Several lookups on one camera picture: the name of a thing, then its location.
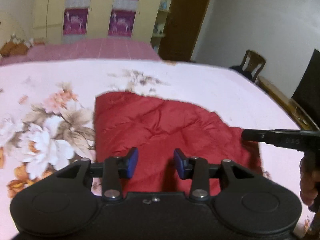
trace pink and purple poster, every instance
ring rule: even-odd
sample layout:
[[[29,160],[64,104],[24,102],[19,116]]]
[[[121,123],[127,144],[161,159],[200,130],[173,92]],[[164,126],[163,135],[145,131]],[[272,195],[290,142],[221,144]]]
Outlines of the pink and purple poster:
[[[136,12],[112,10],[109,36],[131,37]]]
[[[64,12],[63,35],[85,34],[88,8],[66,9]]]

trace pink bedsheet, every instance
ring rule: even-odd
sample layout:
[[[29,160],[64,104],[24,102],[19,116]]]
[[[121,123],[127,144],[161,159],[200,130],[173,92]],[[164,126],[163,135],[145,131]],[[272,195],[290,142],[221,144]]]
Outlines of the pink bedsheet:
[[[2,58],[0,65],[79,58],[161,60],[152,47],[145,42],[108,38],[81,40],[66,45],[38,45],[31,48],[25,56]]]

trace floral bedsheet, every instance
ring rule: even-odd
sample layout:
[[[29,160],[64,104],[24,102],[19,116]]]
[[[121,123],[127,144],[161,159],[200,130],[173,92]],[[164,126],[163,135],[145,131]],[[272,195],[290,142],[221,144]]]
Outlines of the floral bedsheet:
[[[175,99],[216,111],[227,124],[251,129],[296,129],[259,88],[223,68],[150,61],[76,60],[0,68],[0,240],[17,229],[11,199],[70,163],[95,161],[95,97],[108,91]],[[261,144],[265,176],[299,194],[301,153]],[[98,179],[92,191],[100,195]],[[303,236],[307,207],[296,228]]]

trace chair backrest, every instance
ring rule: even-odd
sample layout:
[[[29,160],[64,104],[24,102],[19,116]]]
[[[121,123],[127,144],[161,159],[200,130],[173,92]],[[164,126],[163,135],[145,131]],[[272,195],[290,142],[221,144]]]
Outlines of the chair backrest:
[[[252,78],[253,82],[255,82],[257,79],[257,76],[259,75],[259,73],[261,72],[263,67],[265,66],[266,60],[264,59],[264,57],[262,57],[261,55],[259,55],[255,51],[247,50],[247,52],[244,55],[243,61],[241,63],[242,67],[244,66],[245,62],[247,61],[247,58],[249,58],[249,62],[248,62],[248,66],[245,69],[246,71],[250,71],[252,73],[256,69],[256,67],[261,64],[261,66],[257,69],[256,73],[254,74],[254,77]]]

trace red jacket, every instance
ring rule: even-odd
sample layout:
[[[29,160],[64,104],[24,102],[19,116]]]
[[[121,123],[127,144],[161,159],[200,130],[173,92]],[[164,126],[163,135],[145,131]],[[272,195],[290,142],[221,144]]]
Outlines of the red jacket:
[[[231,159],[261,173],[257,144],[248,151],[241,141],[241,128],[229,127],[215,112],[199,106],[138,96],[129,92],[106,93],[96,98],[95,130],[97,161],[125,156],[131,147],[139,150],[139,161],[123,191],[185,191],[191,180],[179,179],[173,150],[203,157],[209,163]],[[211,195],[220,191],[210,180]]]

